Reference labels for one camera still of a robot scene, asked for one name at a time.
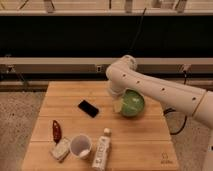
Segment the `wooden table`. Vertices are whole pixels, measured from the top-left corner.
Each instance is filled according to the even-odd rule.
[[[108,171],[177,171],[178,163],[160,103],[145,97],[139,117],[127,119],[113,112],[113,99],[106,82],[51,82],[46,92],[22,165],[23,171],[90,171],[98,138],[103,129],[112,130]],[[87,100],[100,113],[91,118],[77,105]],[[50,155],[54,146],[52,121],[57,120],[63,136],[85,133],[93,141],[91,157],[76,159],[69,154],[61,164]]]

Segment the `white bottle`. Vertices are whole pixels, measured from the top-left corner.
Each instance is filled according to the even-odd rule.
[[[104,129],[104,136],[98,139],[97,150],[92,163],[92,168],[96,171],[105,171],[107,158],[110,148],[111,131],[108,128]]]

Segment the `floor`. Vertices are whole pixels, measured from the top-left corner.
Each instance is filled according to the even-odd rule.
[[[0,171],[19,171],[38,116],[44,92],[0,92]],[[167,116],[170,131],[183,122],[180,113]],[[201,171],[209,130],[189,118],[185,129],[172,136],[181,171]]]

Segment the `red chili pepper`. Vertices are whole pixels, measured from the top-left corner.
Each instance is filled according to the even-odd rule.
[[[61,140],[61,127],[56,120],[53,120],[53,140],[56,144]]]

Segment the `smartphone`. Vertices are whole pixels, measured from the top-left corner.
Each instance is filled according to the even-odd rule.
[[[83,100],[78,107],[83,110],[84,112],[86,112],[89,116],[91,116],[92,118],[94,118],[98,113],[99,110],[98,108],[96,108],[95,106],[91,105],[90,103],[88,103],[86,100]]]

